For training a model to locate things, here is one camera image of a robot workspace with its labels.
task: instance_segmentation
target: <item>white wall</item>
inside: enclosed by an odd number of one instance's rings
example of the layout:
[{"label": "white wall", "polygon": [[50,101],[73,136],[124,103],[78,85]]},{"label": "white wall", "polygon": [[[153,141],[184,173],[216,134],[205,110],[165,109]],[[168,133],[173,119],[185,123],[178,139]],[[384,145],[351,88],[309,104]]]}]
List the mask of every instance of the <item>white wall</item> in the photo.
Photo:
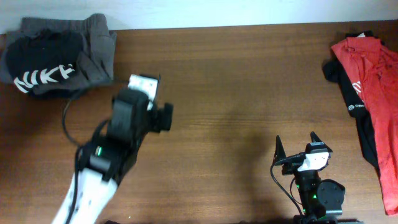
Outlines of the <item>white wall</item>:
[{"label": "white wall", "polygon": [[85,19],[110,29],[239,26],[398,19],[398,0],[0,0],[0,33],[22,17]]}]

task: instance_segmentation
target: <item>red shirt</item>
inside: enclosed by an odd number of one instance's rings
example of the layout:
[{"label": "red shirt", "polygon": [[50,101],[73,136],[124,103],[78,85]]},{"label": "red shirt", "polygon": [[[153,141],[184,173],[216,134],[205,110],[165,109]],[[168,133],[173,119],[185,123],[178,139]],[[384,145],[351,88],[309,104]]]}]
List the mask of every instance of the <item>red shirt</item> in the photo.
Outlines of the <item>red shirt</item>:
[{"label": "red shirt", "polygon": [[398,54],[374,37],[332,47],[371,114],[387,215],[398,214]]}]

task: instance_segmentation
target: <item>clothing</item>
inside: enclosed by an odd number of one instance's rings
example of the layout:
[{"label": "clothing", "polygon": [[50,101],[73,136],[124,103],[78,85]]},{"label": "clothing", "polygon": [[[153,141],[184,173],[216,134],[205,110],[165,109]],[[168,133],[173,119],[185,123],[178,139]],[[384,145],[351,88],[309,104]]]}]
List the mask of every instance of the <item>clothing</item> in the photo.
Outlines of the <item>clothing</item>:
[{"label": "clothing", "polygon": [[326,63],[322,70],[328,81],[339,84],[348,113],[351,117],[355,118],[356,121],[362,155],[366,161],[378,170],[379,164],[377,162],[376,143],[374,141],[371,115],[365,108],[363,101],[359,98],[358,94],[356,94],[347,73],[338,60],[332,60]]},{"label": "clothing", "polygon": [[398,54],[374,37],[332,47],[371,114],[380,183],[388,215],[398,214]]},{"label": "clothing", "polygon": [[14,82],[4,59],[8,51],[7,48],[20,38],[37,37],[44,29],[50,29],[53,32],[78,32],[82,36],[83,50],[80,52],[76,68],[74,68],[76,75],[62,83],[38,86],[29,94],[43,97],[44,93],[49,93],[51,96],[55,91],[59,93],[60,90],[64,90],[63,96],[68,97],[75,90],[110,82],[113,79],[116,33],[108,30],[103,14],[93,14],[82,21],[23,18],[20,31],[7,33],[6,49],[0,61],[0,81]]},{"label": "clothing", "polygon": [[11,44],[6,63],[16,87],[28,93],[41,85],[62,83],[76,75],[74,68],[82,50],[80,34],[46,29],[34,39],[24,37]]}]

